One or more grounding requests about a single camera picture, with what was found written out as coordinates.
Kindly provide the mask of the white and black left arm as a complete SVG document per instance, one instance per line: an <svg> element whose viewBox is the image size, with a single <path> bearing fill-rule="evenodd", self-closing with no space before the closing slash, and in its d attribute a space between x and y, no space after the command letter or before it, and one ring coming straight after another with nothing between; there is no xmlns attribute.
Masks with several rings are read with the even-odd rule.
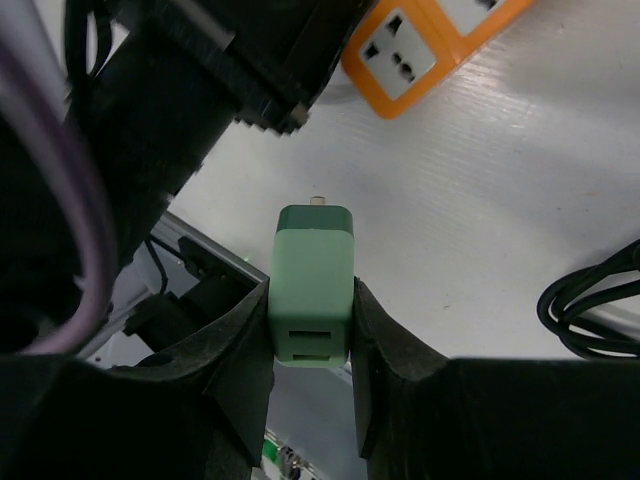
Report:
<svg viewBox="0 0 640 480"><path fill-rule="evenodd" d="M308 120L369 1L1 5L1 348L79 351L229 125Z"/></svg>

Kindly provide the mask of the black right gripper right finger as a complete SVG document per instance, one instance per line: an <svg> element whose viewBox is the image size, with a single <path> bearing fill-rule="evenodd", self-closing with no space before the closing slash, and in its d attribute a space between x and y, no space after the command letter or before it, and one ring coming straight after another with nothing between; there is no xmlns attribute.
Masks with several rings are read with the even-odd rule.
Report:
<svg viewBox="0 0 640 480"><path fill-rule="evenodd" d="M635 479L631 361L450 359L354 284L359 455L372 479Z"/></svg>

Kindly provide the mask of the green plug adapter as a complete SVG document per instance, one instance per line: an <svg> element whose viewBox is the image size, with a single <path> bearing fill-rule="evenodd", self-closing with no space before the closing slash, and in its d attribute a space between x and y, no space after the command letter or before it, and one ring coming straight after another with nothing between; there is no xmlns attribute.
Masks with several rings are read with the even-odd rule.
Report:
<svg viewBox="0 0 640 480"><path fill-rule="evenodd" d="M351 212L321 196L280 211L268 289L276 359L287 367L334 368L348 361L354 301Z"/></svg>

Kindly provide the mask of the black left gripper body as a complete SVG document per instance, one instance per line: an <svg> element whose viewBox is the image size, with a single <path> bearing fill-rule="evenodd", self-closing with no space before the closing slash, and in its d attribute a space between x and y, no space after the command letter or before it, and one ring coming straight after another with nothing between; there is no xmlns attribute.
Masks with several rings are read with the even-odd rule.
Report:
<svg viewBox="0 0 640 480"><path fill-rule="evenodd" d="M307 121L367 1L68 1L73 111L110 196L176 194L229 124Z"/></svg>

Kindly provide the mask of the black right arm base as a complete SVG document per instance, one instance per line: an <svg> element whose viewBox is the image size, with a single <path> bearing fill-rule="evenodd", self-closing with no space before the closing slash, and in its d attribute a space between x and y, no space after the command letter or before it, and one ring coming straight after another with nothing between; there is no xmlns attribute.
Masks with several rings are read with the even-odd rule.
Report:
<svg viewBox="0 0 640 480"><path fill-rule="evenodd" d="M134 308L123 333L138 336L154 352L229 313L259 284L186 236L175 247L152 236L144 248L160 288Z"/></svg>

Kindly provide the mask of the orange power strip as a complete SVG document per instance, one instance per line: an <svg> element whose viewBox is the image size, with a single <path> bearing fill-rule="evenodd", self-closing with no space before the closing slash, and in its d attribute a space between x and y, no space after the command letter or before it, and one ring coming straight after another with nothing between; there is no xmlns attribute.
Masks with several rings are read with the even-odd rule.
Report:
<svg viewBox="0 0 640 480"><path fill-rule="evenodd" d="M531 5L529 0L379 1L348 41L342 68L379 117L394 119Z"/></svg>

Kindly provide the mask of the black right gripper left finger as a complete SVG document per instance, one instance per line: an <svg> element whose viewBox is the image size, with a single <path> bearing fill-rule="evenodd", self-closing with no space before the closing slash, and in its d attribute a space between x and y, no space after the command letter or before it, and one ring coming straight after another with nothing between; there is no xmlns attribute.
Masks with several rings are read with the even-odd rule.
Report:
<svg viewBox="0 0 640 480"><path fill-rule="evenodd" d="M267 290L135 366L3 357L2 477L249 478L274 383Z"/></svg>

